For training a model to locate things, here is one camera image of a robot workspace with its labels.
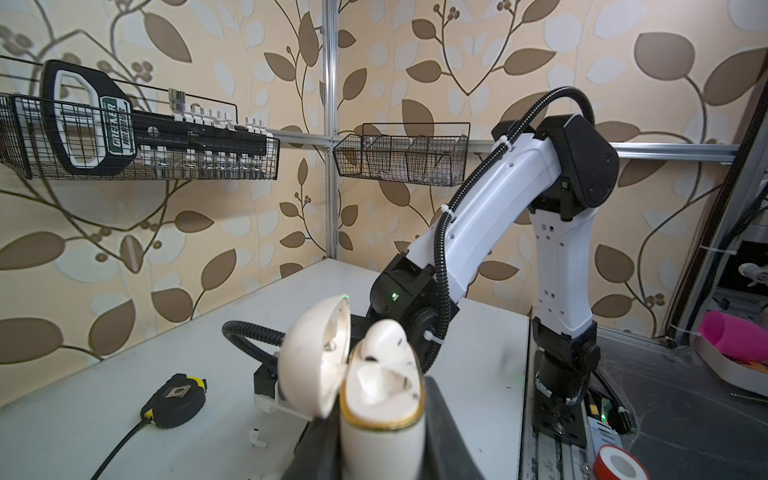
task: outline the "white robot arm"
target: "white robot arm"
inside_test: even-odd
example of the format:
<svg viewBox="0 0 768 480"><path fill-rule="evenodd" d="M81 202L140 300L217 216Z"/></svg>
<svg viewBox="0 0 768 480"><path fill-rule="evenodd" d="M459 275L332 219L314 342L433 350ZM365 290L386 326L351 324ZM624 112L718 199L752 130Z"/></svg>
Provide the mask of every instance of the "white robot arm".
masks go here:
<svg viewBox="0 0 768 480"><path fill-rule="evenodd" d="M562 97L576 100L584 115L548 117L535 131L529 127ZM521 120L499 128L506 135L442 207L440 219L376 279L366 322L397 320L426 372L480 264L528 208L539 282L531 328L545 351L536 386L546 405L536 422L581 443L583 435L566 438L564 423L600 359L588 298L589 244L597 207L618 178L618 155L594 129L589 100L573 87L551 91Z"/></svg>
<svg viewBox="0 0 768 480"><path fill-rule="evenodd" d="M451 300L467 288L480 263L520 213L562 174L551 139L523 134L467 194L445 233L445 263ZM555 332L578 336L592 320L587 295L589 239L597 209L588 208L571 221L537 210L536 232L541 323ZM419 268L434 265L435 225L409 246L408 260Z"/></svg>

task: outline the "gold rim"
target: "gold rim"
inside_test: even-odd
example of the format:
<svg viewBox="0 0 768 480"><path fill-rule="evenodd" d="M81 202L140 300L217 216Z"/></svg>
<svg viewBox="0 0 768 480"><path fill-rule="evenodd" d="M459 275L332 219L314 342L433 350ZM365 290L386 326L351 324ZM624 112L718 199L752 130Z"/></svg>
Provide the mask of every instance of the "gold rim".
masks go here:
<svg viewBox="0 0 768 480"><path fill-rule="evenodd" d="M357 345L355 345L355 348L352 350L351 357L354 357L355 350L357 350ZM416 368L418 368L419 360L416 358L416 352L413 350L413 347L411 347L411 351L413 352L413 358L415 359ZM411 415L407 419L399 420L397 422L370 422L368 420L361 419L355 416L355 414L353 414L352 412L350 412L349 407L346 404L346 379L344 379L344 382L341 384L341 392L339 392L339 406L341 407L341 414L351 426L359 429L379 430L379 431L405 429L407 427L410 427L414 423L418 422L418 420L422 418L422 415L424 413L426 395L424 390L424 378L420 373L419 373L419 386L421 387L421 395L419 397L419 407L416 409L413 415Z"/></svg>

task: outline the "floral wallpaper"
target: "floral wallpaper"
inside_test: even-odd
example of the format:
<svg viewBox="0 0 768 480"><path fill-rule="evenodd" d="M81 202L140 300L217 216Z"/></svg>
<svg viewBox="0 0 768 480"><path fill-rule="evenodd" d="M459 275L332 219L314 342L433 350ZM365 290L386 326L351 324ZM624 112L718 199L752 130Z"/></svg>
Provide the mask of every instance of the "floral wallpaper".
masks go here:
<svg viewBox="0 0 768 480"><path fill-rule="evenodd" d="M319 0L74 3L3 2L3 53L230 102L241 124L323 132ZM39 74L0 59L0 91L34 94ZM169 112L164 92L122 87L135 108ZM321 260L325 169L289 144L275 181L26 180L0 167L0 405Z"/></svg>
<svg viewBox="0 0 768 480"><path fill-rule="evenodd" d="M575 85L591 99L609 141L738 143L766 70L766 5L342 2L339 129L359 134L366 122L469 121L473 138L489 139L496 123L519 118L546 91ZM534 124L575 108L556 101ZM378 134L383 127L367 128ZM428 133L457 134L440 124ZM471 156L467 171L479 160ZM598 322L663 334L668 302L726 171L703 162L622 160L617 188L593 229L589 293ZM381 270L453 191L343 179L340 258ZM345 219L345 211L354 215ZM534 233L526 212L515 223L478 269L468 298L525 314L538 295Z"/></svg>

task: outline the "pink cup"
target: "pink cup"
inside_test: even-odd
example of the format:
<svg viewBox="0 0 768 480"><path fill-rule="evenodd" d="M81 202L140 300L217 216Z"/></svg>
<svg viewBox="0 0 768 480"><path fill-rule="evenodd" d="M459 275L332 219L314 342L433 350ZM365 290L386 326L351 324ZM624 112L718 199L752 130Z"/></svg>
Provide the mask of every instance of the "pink cup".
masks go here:
<svg viewBox="0 0 768 480"><path fill-rule="evenodd" d="M733 359L768 361L768 331L723 312L708 312L699 329L718 352Z"/></svg>

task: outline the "wire basket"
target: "wire basket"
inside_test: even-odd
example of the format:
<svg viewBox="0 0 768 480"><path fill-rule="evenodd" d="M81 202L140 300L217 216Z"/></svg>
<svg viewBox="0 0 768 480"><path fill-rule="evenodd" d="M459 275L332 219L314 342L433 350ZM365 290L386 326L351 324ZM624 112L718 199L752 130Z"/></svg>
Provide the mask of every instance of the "wire basket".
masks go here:
<svg viewBox="0 0 768 480"><path fill-rule="evenodd" d="M277 179L277 138L125 111L0 94L0 161L28 179Z"/></svg>
<svg viewBox="0 0 768 480"><path fill-rule="evenodd" d="M405 127L410 124L384 125ZM429 137L386 135L380 134L377 128L369 127L373 124L363 124L362 130L359 130L362 134L349 134L333 148L339 175L436 187L458 185L464 181L469 124L442 125L465 126L467 134Z"/></svg>

